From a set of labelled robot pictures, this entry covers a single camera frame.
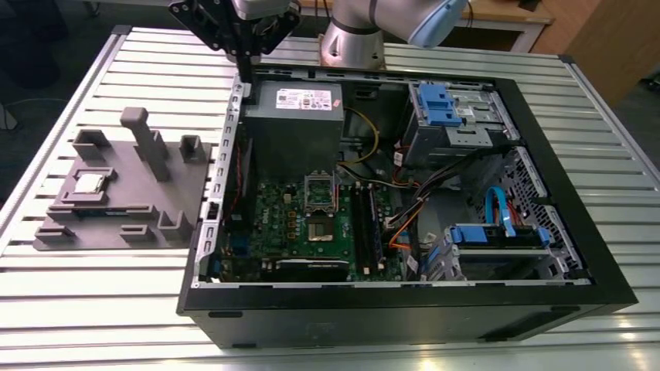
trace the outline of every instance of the black bracket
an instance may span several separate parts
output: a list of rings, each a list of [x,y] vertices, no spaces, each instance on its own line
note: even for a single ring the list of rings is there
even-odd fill
[[[212,50],[225,51],[244,83],[253,80],[252,62],[273,51],[300,23],[300,12],[295,8],[283,15],[244,20],[228,0],[173,2],[169,12]]]

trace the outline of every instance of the motherboard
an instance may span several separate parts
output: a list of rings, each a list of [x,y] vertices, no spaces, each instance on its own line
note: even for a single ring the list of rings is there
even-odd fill
[[[312,174],[304,182],[261,182],[256,197],[252,231],[231,235],[221,249],[225,280],[269,281],[277,271],[299,280],[297,266],[309,281],[401,280],[401,257],[380,240],[393,213],[385,187],[336,185],[332,175]]]

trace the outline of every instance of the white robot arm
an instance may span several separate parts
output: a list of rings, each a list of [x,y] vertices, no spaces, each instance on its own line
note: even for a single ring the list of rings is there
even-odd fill
[[[321,64],[377,69],[384,62],[383,32],[421,48],[437,46],[468,0],[335,0],[321,43]],[[177,0],[172,15],[213,50],[236,63],[241,81],[300,23],[297,0]]]

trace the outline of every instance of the metal table frame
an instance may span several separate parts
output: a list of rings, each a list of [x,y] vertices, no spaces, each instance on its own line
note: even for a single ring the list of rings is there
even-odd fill
[[[217,143],[235,75],[185,31],[117,27],[0,212],[0,368],[652,369],[660,362],[660,176],[579,68],[555,56],[388,45],[391,70],[517,81],[640,303],[520,343],[219,350],[175,314],[185,250],[39,252],[35,230],[59,192],[80,128],[129,138],[120,110],[144,106],[165,140]],[[317,63],[288,39],[269,63]]]

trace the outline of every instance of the case metal frame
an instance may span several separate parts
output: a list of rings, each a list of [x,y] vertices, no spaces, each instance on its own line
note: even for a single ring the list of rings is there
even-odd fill
[[[219,232],[217,220],[203,220],[189,249],[177,313],[192,317],[220,347],[520,340],[581,316],[608,314],[637,302],[515,81],[315,66],[260,66],[259,73],[280,80],[492,84],[512,119],[505,124],[521,137],[548,192],[544,202],[561,215],[591,284],[436,287],[411,283],[391,288],[235,284],[219,288],[197,281],[199,263]],[[243,97],[244,85],[236,81],[209,197],[220,204]]]

